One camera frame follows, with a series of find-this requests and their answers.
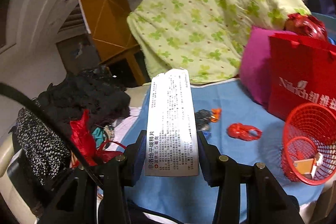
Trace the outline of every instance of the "red mesh basket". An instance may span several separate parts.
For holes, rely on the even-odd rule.
[[[301,175],[295,160],[323,155],[323,163],[313,179]],[[299,105],[288,115],[283,129],[282,169],[291,181],[309,185],[325,183],[336,172],[336,117],[326,107],[314,103]]]

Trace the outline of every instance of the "screw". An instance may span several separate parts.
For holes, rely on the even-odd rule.
[[[228,161],[228,160],[229,160],[229,157],[226,156],[226,155],[220,155],[220,156],[218,157],[218,159],[219,159],[220,161]]]
[[[266,165],[263,162],[257,162],[257,167],[259,169],[264,169],[266,167]]]
[[[118,156],[115,157],[116,161],[123,161],[125,159],[126,159],[126,157],[124,155],[118,155]]]

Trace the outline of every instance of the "pink cushion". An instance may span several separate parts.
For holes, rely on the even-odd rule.
[[[271,93],[268,37],[274,33],[295,34],[289,31],[265,30],[252,26],[239,71],[243,85],[251,93],[253,99],[265,108],[268,106]]]

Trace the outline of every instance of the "orange wooden cabinet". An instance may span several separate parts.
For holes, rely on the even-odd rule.
[[[126,59],[137,84],[142,85],[145,78],[134,57],[140,46],[126,22],[130,13],[127,0],[81,0],[81,5],[101,64]]]

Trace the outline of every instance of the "red shopping bag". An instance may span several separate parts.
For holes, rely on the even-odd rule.
[[[336,115],[336,46],[310,37],[269,37],[272,90],[268,112],[285,120],[296,106],[313,102]]]

